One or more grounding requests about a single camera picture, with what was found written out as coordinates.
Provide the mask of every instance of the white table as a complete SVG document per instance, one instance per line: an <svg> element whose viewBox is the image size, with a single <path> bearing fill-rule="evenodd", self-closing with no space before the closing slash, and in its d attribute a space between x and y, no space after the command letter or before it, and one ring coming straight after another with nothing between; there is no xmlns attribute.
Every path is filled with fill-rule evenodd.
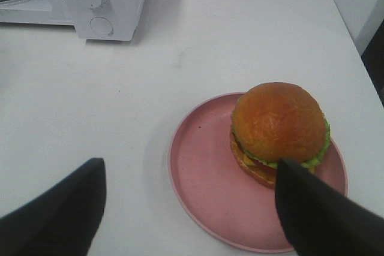
<svg viewBox="0 0 384 256"><path fill-rule="evenodd" d="M189 218L167 151L193 107L261 82L318 100L349 197L384 216L384 110L332 0L146 0L131 43L1 25L0 48L0 214L102 156L108 196L90 256L254 255Z"/></svg>

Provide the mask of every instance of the sesame-free bun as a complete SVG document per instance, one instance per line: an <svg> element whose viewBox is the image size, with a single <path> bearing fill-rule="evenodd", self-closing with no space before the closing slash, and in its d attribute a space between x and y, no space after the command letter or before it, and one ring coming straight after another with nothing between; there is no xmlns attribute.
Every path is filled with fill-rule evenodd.
<svg viewBox="0 0 384 256"><path fill-rule="evenodd" d="M242 149L266 162L304 162L319 152L326 135L316 100L303 88L283 82L257 85L240 97L232 128Z"/></svg>

